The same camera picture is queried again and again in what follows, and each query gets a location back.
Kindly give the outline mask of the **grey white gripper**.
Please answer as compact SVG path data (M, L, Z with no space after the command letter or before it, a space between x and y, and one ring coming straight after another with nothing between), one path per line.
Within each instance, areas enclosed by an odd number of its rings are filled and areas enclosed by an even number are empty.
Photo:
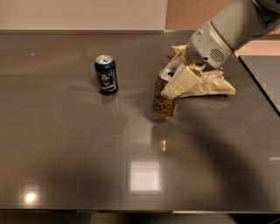
M175 73L161 91L166 99L181 96L201 81L200 73L188 66L190 61L211 71L221 68L234 55L210 22L205 22L190 37L185 51L188 58L175 56L164 69L167 73Z

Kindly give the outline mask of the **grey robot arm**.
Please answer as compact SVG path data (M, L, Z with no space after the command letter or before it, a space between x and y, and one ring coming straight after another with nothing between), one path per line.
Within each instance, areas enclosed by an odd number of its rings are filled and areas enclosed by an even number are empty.
M222 66L252 39L280 25L279 0L232 0L205 22L166 66L174 72L161 95L185 97L224 84Z

